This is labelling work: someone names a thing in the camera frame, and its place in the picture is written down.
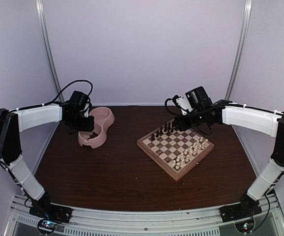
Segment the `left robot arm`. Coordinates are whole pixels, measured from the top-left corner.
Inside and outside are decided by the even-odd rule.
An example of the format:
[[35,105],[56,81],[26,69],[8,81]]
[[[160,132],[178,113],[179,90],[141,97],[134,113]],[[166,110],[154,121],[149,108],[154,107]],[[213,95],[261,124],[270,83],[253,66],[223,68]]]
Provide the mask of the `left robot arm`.
[[63,121],[72,131],[93,131],[94,117],[86,115],[90,107],[87,94],[74,91],[69,100],[33,105],[14,110],[0,109],[0,165],[35,204],[44,218],[55,214],[51,197],[25,163],[20,134],[28,129]]

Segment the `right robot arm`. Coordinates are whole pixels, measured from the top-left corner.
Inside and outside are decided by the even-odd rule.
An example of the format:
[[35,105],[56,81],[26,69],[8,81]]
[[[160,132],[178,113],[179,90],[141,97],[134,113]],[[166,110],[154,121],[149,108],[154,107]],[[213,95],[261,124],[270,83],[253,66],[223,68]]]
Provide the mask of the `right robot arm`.
[[268,164],[237,205],[239,216],[247,217],[255,210],[256,201],[284,174],[284,111],[268,111],[224,99],[212,102],[202,86],[188,91],[184,97],[175,95],[172,101],[181,110],[174,118],[180,131],[202,124],[210,127],[217,123],[240,126],[275,138]]

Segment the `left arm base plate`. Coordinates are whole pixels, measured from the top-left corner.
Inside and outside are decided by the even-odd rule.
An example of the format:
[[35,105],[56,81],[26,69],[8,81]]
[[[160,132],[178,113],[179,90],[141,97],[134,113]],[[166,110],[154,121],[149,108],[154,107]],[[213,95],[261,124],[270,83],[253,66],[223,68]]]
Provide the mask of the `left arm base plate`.
[[72,215],[72,208],[51,204],[50,210],[46,213],[45,210],[41,210],[38,207],[33,206],[30,208],[29,214],[58,223],[69,223]]

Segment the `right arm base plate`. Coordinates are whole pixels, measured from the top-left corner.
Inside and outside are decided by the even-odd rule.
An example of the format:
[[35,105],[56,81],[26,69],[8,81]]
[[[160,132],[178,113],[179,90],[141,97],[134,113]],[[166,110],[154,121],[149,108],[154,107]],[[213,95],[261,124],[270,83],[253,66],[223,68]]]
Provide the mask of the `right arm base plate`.
[[234,204],[222,206],[220,208],[221,218],[224,223],[241,220],[260,213],[262,213],[260,206],[255,206],[252,209],[243,209],[242,204]]

